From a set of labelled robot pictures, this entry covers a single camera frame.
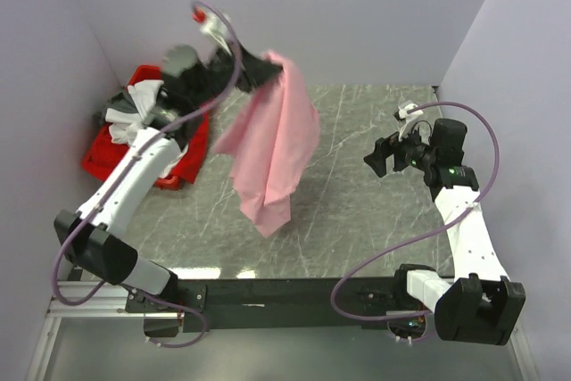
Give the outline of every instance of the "pink towel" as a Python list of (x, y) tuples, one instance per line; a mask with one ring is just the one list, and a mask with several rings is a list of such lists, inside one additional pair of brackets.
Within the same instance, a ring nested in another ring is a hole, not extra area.
[(254, 93), (212, 150), (234, 157), (240, 210), (270, 236), (291, 219), (289, 198), (318, 147), (320, 126), (297, 66), (273, 52), (264, 58), (282, 64), (282, 73)]

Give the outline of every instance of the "gray marble floor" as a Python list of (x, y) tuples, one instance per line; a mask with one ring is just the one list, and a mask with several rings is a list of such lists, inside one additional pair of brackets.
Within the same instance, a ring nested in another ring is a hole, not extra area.
[[(386, 246), (442, 224), (422, 173), (407, 169), (378, 179), (363, 162), (379, 137), (397, 129), (398, 104), (435, 99), (431, 87), (308, 88), (321, 118), (321, 140), (292, 196), (292, 221), (263, 238), (239, 211), (228, 178), (232, 160), (210, 154), (194, 185), (153, 189), (123, 239), (181, 277), (335, 277)], [(212, 139), (248, 95), (234, 93), (213, 122)], [(438, 109), (426, 118), (440, 116)], [(447, 238), (392, 253), (361, 275), (391, 276), (401, 263), (424, 263), (452, 275)]]

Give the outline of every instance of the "metal bracket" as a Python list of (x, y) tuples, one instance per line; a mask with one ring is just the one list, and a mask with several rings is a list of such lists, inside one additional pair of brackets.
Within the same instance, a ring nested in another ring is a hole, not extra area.
[(405, 102), (399, 106), (399, 110), (394, 114), (394, 117), (399, 122), (404, 122), (401, 129), (399, 130), (399, 142), (402, 141), (404, 137), (406, 137), (420, 121), (420, 118), (424, 114), (422, 111), (416, 111), (413, 113), (409, 113), (410, 110), (418, 107), (411, 101)]
[[(178, 291), (180, 298), (180, 302), (178, 302), (179, 305), (204, 312), (206, 292), (208, 291), (204, 283), (180, 281), (178, 283)], [(141, 294), (130, 294), (127, 299), (127, 305), (125, 305), (125, 311), (128, 313), (161, 314), (162, 311), (172, 312), (172, 309), (161, 309), (161, 305), (149, 301)]]
[[(96, 281), (62, 281), (60, 290), (70, 301), (78, 301), (84, 298), (97, 286)], [(89, 301), (77, 306), (68, 307), (57, 299), (52, 298), (46, 317), (53, 318), (117, 318), (117, 317), (156, 317), (173, 319), (177, 313), (173, 310), (158, 313), (156, 308), (149, 314), (142, 312), (129, 313), (125, 311), (125, 303), (128, 301), (128, 292), (123, 287), (105, 285)]]

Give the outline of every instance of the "red plastic basket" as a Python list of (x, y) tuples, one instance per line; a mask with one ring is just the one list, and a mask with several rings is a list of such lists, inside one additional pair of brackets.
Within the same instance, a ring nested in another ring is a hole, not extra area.
[[(135, 85), (137, 82), (146, 79), (160, 79), (161, 70), (156, 66), (142, 65), (135, 70), (133, 77), (128, 82), (128, 85)], [(196, 175), (202, 166), (204, 158), (206, 157), (206, 146), (207, 146), (207, 136), (208, 136), (208, 115), (205, 114), (203, 118), (203, 123), (196, 131), (193, 139), (189, 144), (188, 151), (183, 157), (181, 162), (173, 168), (173, 174), (168, 175), (166, 178), (159, 178), (154, 182), (155, 187), (160, 189), (169, 189), (176, 191), (180, 189), (184, 181), (194, 183)], [(120, 158), (127, 152), (128, 148), (126, 145), (108, 145), (111, 142), (111, 136), (109, 134), (109, 124), (104, 125), (91, 148), (87, 152), (87, 155), (83, 159), (81, 165), (89, 172), (92, 176), (99, 178), (100, 180), (106, 180)], [(106, 145), (106, 150), (112, 153), (111, 158), (113, 161), (108, 163), (96, 163), (94, 158), (96, 157), (96, 152), (101, 144)]]

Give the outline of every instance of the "lavender wall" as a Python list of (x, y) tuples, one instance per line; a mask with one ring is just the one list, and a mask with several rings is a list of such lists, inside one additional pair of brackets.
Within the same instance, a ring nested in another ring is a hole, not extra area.
[[(210, 48), (191, 0), (82, 0), (126, 81), (172, 44)], [(244, 45), (295, 59), (310, 83), (440, 84), (484, 0), (203, 0), (225, 8)]]
[(0, 368), (23, 379), (50, 298), (53, 219), (95, 183), (90, 113), (118, 86), (75, 0), (0, 0)]
[[(440, 88), (498, 132), (501, 174), (485, 218), (502, 263), (525, 285), (542, 380), (571, 379), (570, 22), (571, 0), (486, 0)], [(489, 138), (468, 126), (467, 162), (489, 171)]]

